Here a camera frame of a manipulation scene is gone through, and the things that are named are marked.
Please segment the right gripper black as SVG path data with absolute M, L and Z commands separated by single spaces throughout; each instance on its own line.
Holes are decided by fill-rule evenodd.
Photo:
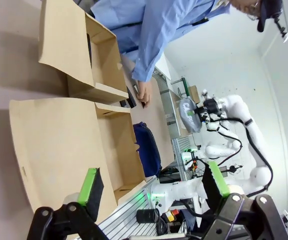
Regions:
M 214 98 L 206 99 L 201 107 L 188 110 L 187 115 L 199 116 L 200 121 L 207 124 L 211 121 L 210 115 L 221 115 L 221 104 Z

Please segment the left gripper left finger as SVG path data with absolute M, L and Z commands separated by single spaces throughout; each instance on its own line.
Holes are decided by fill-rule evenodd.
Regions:
M 107 240 L 108 236 L 97 224 L 104 182 L 99 168 L 90 168 L 77 197 L 63 200 L 64 194 L 50 192 L 34 211 L 28 240 Z

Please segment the person's right hand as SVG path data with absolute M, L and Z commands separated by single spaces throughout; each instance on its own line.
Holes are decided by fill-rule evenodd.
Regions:
M 152 100 L 152 83 L 150 81 L 143 82 L 138 81 L 138 93 L 137 99 L 144 104 L 144 107 L 147 108 Z

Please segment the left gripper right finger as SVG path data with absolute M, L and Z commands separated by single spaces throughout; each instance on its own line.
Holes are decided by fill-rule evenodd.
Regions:
M 269 179 L 261 190 L 247 195 L 229 189 L 219 166 L 205 164 L 202 183 L 213 214 L 203 240 L 227 240 L 233 227 L 242 225 L 252 240 L 286 240 L 288 232 L 277 207 L 268 194 Z

